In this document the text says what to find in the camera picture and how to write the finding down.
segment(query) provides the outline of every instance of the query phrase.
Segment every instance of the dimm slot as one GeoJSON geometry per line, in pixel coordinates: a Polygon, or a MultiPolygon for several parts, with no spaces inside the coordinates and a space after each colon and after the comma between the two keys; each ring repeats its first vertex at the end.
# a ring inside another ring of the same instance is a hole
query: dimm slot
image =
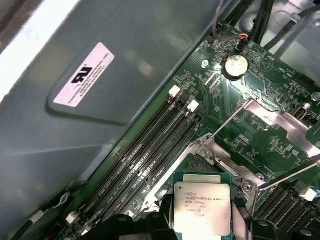
{"type": "Polygon", "coordinates": [[[183,126],[183,124],[187,120],[188,120],[188,118],[183,116],[177,123],[174,124],[173,129],[172,130],[170,129],[169,134],[164,139],[162,139],[160,146],[151,154],[150,157],[148,157],[149,160],[145,161],[143,163],[143,166],[141,167],[138,174],[136,174],[135,177],[131,178],[131,180],[129,181],[127,186],[122,187],[121,193],[117,196],[117,201],[110,203],[108,205],[108,207],[102,211],[101,216],[108,215],[110,213],[110,210],[113,210],[113,209],[111,209],[111,207],[117,206],[121,202],[121,200],[125,196],[125,194],[132,188],[132,186],[135,184],[135,182],[137,182],[139,180],[140,173],[144,173],[148,169],[150,163],[152,163],[154,161],[154,158],[163,151],[163,149],[166,147],[166,145],[168,144],[168,142],[170,141],[172,136],[174,136],[176,134],[176,132],[179,130],[179,128],[181,128],[181,126],[183,126]]]}
{"type": "MultiPolygon", "coordinates": [[[[148,180],[153,180],[157,176],[159,170],[161,170],[166,165],[166,159],[170,159],[172,155],[175,154],[175,152],[180,147],[180,144],[183,144],[183,142],[189,136],[190,132],[193,131],[196,126],[197,123],[195,122],[191,126],[189,126],[189,128],[183,133],[183,135],[176,141],[172,149],[170,149],[168,153],[158,161],[160,164],[153,169],[153,171],[150,173],[150,176],[148,177],[148,180]]],[[[123,203],[122,208],[117,210],[115,214],[123,213],[135,201],[137,196],[148,186],[148,180],[146,180],[141,186],[139,186],[136,192],[132,194],[132,196],[125,203],[123,203]]],[[[105,221],[106,219],[108,219],[107,215],[104,216],[103,221],[105,221]]]]}
{"type": "Polygon", "coordinates": [[[310,217],[310,213],[306,210],[301,217],[298,218],[298,220],[293,223],[293,225],[286,231],[286,234],[290,234],[291,231],[294,229],[298,229],[301,226],[301,223],[303,223],[305,220],[307,220],[310,217]]]}
{"type": "Polygon", "coordinates": [[[286,233],[292,225],[295,224],[296,221],[298,221],[299,218],[301,218],[302,214],[305,212],[305,208],[301,205],[298,205],[298,208],[296,211],[292,212],[292,214],[287,218],[285,223],[281,226],[279,226],[280,230],[286,233]]]}
{"type": "Polygon", "coordinates": [[[131,160],[130,166],[128,166],[125,171],[121,172],[120,175],[117,175],[117,172],[113,173],[113,175],[110,177],[110,180],[115,179],[115,182],[112,184],[112,187],[107,189],[107,191],[105,191],[103,195],[100,196],[99,200],[95,203],[95,207],[92,207],[90,210],[87,210],[85,212],[87,216],[92,216],[95,212],[98,212],[98,209],[104,207],[104,205],[108,201],[108,198],[106,199],[104,196],[111,196],[112,193],[116,191],[118,185],[122,181],[124,181],[127,175],[132,171],[132,169],[135,168],[135,165],[141,160],[141,158],[143,158],[145,154],[147,154],[149,149],[158,140],[158,138],[161,136],[163,132],[163,129],[166,129],[171,125],[172,121],[177,117],[179,111],[181,110],[181,107],[182,104],[179,103],[179,106],[170,112],[169,116],[160,124],[159,128],[156,130],[156,133],[151,137],[151,140],[148,141],[140,149],[139,153],[131,160]]]}
{"type": "MultiPolygon", "coordinates": [[[[160,110],[152,117],[152,119],[148,122],[148,124],[144,127],[142,132],[138,135],[138,137],[134,140],[134,142],[124,151],[122,156],[119,156],[116,164],[114,164],[109,171],[110,174],[118,172],[121,165],[123,164],[123,159],[128,157],[133,150],[141,143],[141,141],[149,134],[152,128],[154,128],[155,124],[164,116],[166,111],[170,108],[171,104],[168,101],[165,101],[163,105],[160,107],[160,110]]],[[[99,192],[101,188],[103,188],[110,181],[110,174],[107,174],[99,185],[95,188],[91,197],[88,199],[87,204],[90,205],[99,197],[99,192]]]]}
{"type": "Polygon", "coordinates": [[[274,219],[273,223],[278,226],[279,223],[282,221],[282,219],[286,218],[288,213],[291,212],[291,210],[296,206],[297,201],[294,199],[291,199],[291,202],[287,205],[284,206],[283,209],[281,209],[281,212],[278,214],[278,217],[274,219]]]}
{"type": "Polygon", "coordinates": [[[265,205],[259,209],[256,216],[257,219],[265,219],[265,217],[273,210],[273,206],[276,205],[283,196],[284,192],[281,189],[278,189],[274,192],[273,196],[265,202],[265,205]]]}
{"type": "Polygon", "coordinates": [[[295,201],[292,199],[291,196],[287,196],[282,201],[282,203],[277,206],[277,209],[267,217],[266,220],[275,224],[277,222],[277,219],[280,219],[283,216],[283,214],[291,208],[294,202],[295,201]]]}

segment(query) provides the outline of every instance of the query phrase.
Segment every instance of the gray wire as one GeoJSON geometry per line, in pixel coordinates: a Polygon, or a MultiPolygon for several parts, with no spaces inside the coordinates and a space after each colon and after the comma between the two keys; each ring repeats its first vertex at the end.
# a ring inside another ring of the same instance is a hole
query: gray wire
{"type": "Polygon", "coordinates": [[[218,21],[219,21],[220,13],[221,13],[222,7],[224,6],[224,3],[225,3],[225,0],[220,0],[219,5],[216,8],[215,16],[214,16],[213,23],[212,23],[213,38],[214,38],[214,40],[217,40],[217,41],[230,41],[230,40],[239,38],[238,35],[219,37],[219,35],[217,33],[218,21]]]}
{"type": "Polygon", "coordinates": [[[212,34],[213,34],[214,39],[219,38],[218,33],[217,33],[217,26],[218,26],[219,16],[220,16],[220,13],[221,13],[221,10],[222,10],[224,3],[225,3],[225,0],[220,0],[220,3],[215,11],[215,16],[214,16],[213,23],[212,23],[212,34]]]}

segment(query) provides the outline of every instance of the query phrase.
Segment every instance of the white dimm slot latch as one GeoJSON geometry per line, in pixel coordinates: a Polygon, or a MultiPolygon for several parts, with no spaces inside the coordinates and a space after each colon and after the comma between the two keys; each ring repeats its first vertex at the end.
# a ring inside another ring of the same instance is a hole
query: white dimm slot latch
{"type": "Polygon", "coordinates": [[[170,97],[175,98],[180,93],[180,91],[181,91],[181,89],[177,85],[174,85],[170,89],[169,95],[170,95],[170,97]]]}

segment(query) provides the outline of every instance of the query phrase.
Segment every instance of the screw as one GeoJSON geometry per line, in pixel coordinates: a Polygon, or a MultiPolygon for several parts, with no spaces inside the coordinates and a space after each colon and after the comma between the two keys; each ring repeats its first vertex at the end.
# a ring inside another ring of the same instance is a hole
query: screw
{"type": "Polygon", "coordinates": [[[314,102],[320,102],[320,92],[314,92],[311,95],[311,99],[314,102]]]}
{"type": "Polygon", "coordinates": [[[209,61],[206,60],[206,59],[201,62],[201,67],[202,67],[203,69],[206,69],[207,67],[209,67],[209,65],[210,65],[210,63],[209,63],[209,61]]]}
{"type": "Polygon", "coordinates": [[[302,229],[302,230],[300,230],[300,233],[303,234],[303,235],[306,235],[308,237],[312,236],[312,233],[310,231],[308,231],[308,230],[302,229]]]}
{"type": "Polygon", "coordinates": [[[258,179],[260,180],[265,180],[265,176],[261,173],[257,173],[256,176],[258,177],[258,179]]]}
{"type": "Polygon", "coordinates": [[[303,104],[303,108],[304,109],[309,109],[309,108],[311,108],[311,104],[306,102],[305,104],[303,104]]]}
{"type": "Polygon", "coordinates": [[[201,157],[206,159],[207,157],[209,157],[209,152],[206,149],[202,149],[200,155],[201,157]]]}
{"type": "Polygon", "coordinates": [[[268,223],[266,223],[265,221],[259,221],[258,224],[263,226],[263,227],[268,226],[268,223]]]}
{"type": "Polygon", "coordinates": [[[249,182],[244,182],[242,185],[242,189],[248,193],[252,190],[252,186],[249,182]]]}

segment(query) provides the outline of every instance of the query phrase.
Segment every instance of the cable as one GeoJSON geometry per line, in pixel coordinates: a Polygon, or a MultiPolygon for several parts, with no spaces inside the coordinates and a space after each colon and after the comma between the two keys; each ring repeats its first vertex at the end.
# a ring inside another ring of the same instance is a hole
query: cable
{"type": "Polygon", "coordinates": [[[266,11],[266,7],[267,7],[267,1],[268,0],[262,0],[260,8],[259,8],[259,12],[256,16],[255,19],[255,23],[253,25],[253,29],[252,29],[252,33],[253,33],[253,41],[256,41],[257,38],[257,33],[259,32],[259,27],[262,23],[262,21],[264,20],[264,16],[265,16],[265,11],[266,11]]]}
{"type": "Polygon", "coordinates": [[[218,20],[219,20],[219,16],[222,10],[222,7],[225,3],[225,0],[220,0],[218,7],[216,8],[215,11],[215,16],[213,19],[213,23],[212,23],[212,35],[214,40],[218,40],[218,41],[230,41],[233,39],[243,39],[243,37],[241,37],[240,35],[232,35],[232,36],[226,36],[226,37],[219,37],[218,33],[217,33],[217,26],[218,26],[218,20]]]}
{"type": "Polygon", "coordinates": [[[11,240],[19,240],[22,238],[22,236],[28,231],[28,229],[33,225],[34,223],[31,220],[28,220],[25,224],[20,227],[20,229],[15,233],[13,238],[11,240]]]}
{"type": "MultiPolygon", "coordinates": [[[[304,17],[307,17],[309,16],[310,14],[313,14],[317,11],[320,11],[320,5],[316,5],[316,6],[313,6],[305,11],[302,11],[301,13],[299,13],[298,15],[301,17],[301,18],[304,18],[304,17]]],[[[289,21],[285,26],[284,28],[269,42],[267,43],[265,46],[264,46],[264,49],[266,49],[267,51],[269,51],[270,49],[272,49],[278,42],[280,42],[284,37],[285,35],[287,35],[291,30],[292,28],[296,25],[296,22],[294,21],[289,21]]]]}
{"type": "Polygon", "coordinates": [[[230,12],[230,14],[225,18],[225,22],[226,23],[230,23],[231,20],[237,15],[237,13],[239,12],[239,8],[241,8],[241,6],[243,6],[244,4],[246,4],[246,2],[249,2],[248,0],[241,0],[241,2],[238,3],[238,5],[232,10],[232,12],[230,12]]]}
{"type": "Polygon", "coordinates": [[[241,19],[241,17],[245,14],[245,12],[248,10],[249,6],[254,2],[254,0],[242,0],[238,4],[238,6],[235,8],[236,13],[233,17],[233,19],[230,21],[230,26],[234,27],[237,22],[241,19]]]}
{"type": "Polygon", "coordinates": [[[220,16],[220,13],[221,13],[221,10],[222,10],[224,3],[225,3],[225,0],[220,0],[220,3],[215,11],[215,16],[214,16],[213,23],[212,23],[212,34],[213,34],[214,39],[218,39],[218,37],[219,37],[218,33],[217,33],[217,25],[218,25],[219,16],[220,16]]]}
{"type": "Polygon", "coordinates": [[[261,44],[261,41],[264,38],[264,35],[265,35],[266,30],[268,28],[268,24],[269,24],[269,20],[270,20],[270,16],[271,16],[271,12],[272,12],[272,8],[274,6],[274,3],[275,3],[275,0],[268,0],[267,1],[263,21],[262,21],[261,25],[259,26],[259,29],[256,33],[257,36],[256,36],[255,42],[259,45],[261,44]]]}

